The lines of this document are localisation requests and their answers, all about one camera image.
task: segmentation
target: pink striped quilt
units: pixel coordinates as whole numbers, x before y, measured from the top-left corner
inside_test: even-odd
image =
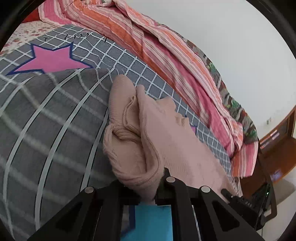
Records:
[[[39,6],[44,22],[90,28],[140,57],[195,111],[231,157],[232,175],[250,176],[258,142],[243,143],[242,125],[223,106],[204,62],[164,25],[129,7],[124,0],[47,0]]]

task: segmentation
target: wooden shelf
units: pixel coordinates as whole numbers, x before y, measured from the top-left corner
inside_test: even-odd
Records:
[[[273,183],[281,180],[296,166],[296,139],[292,137],[296,107],[270,133],[260,140],[261,162]],[[250,197],[266,181],[262,167],[256,162],[253,175],[241,179],[243,194]]]

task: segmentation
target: gray plaid bedsheet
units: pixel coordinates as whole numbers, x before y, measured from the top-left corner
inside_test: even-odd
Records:
[[[114,180],[102,139],[118,74],[144,85],[154,99],[171,96],[231,179],[226,151],[180,96],[147,64],[99,33],[65,38],[85,31],[65,25],[31,43],[55,49],[73,42],[73,58],[95,69],[6,76],[32,57],[29,44],[0,58],[0,218],[16,240],[26,240],[86,186]]]

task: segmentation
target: pink knit sweater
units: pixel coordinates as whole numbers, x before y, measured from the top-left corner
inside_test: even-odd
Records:
[[[226,188],[235,195],[218,159],[175,108],[170,97],[155,101],[144,86],[117,76],[103,143],[116,177],[145,200],[153,199],[164,167],[188,186],[207,185],[221,197]]]

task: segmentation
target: red floral pattern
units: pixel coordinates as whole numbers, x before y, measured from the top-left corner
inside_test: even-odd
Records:
[[[7,43],[0,52],[0,57],[3,57],[29,41],[41,36],[56,27],[42,21],[33,21],[21,23],[20,26],[10,36]]]

